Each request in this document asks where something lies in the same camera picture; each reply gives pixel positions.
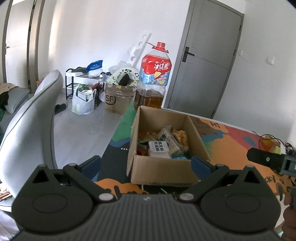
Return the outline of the right hand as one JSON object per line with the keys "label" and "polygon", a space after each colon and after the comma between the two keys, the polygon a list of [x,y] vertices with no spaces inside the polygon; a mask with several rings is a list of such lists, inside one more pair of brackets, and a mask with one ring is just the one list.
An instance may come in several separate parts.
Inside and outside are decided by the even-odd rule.
{"label": "right hand", "polygon": [[296,212],[295,212],[295,186],[290,193],[285,196],[284,205],[287,208],[284,210],[284,222],[282,224],[283,240],[296,240]]}

